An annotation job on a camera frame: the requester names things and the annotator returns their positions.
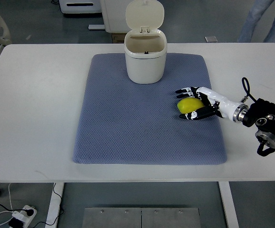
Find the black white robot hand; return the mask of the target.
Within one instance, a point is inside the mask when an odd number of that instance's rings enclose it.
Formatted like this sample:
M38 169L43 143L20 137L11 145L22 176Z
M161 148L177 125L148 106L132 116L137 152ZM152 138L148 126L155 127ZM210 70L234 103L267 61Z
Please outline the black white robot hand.
M186 87L175 91L177 98L183 101L186 98L200 100L202 107L181 111L180 118L187 120L201 120L211 116L228 118L233 122L243 120L248 106L242 102L233 102L227 97L206 87Z

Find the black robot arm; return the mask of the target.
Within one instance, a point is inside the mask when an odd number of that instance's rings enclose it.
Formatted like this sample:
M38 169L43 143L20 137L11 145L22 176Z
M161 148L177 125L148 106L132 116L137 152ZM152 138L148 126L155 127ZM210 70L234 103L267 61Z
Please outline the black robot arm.
M258 128L255 134L259 141L257 153L265 157L275 152L275 104L262 98L255 99L250 94L247 78L242 78L242 85L247 97L254 103L246 111L241 112L240 120L246 127L255 125Z

